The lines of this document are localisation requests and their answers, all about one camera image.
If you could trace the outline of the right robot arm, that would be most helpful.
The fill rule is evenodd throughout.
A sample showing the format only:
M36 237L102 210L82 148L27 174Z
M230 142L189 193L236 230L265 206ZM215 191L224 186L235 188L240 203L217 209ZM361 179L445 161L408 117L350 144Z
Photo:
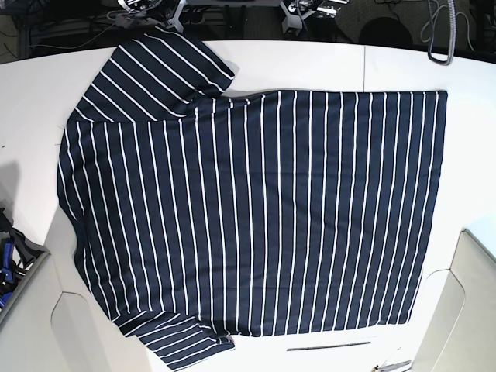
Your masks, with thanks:
M118 27L130 29L137 26L161 26L182 33L184 27L180 16L186 1L118 1L123 8L115 13L109 12L108 19Z

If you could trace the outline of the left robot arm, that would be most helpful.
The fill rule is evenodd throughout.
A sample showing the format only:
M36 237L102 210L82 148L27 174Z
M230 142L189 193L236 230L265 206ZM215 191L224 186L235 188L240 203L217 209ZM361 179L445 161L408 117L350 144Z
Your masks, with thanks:
M347 3L348 1L280 1L279 6L284 14L282 32L297 36L307 29L307 19L334 19Z

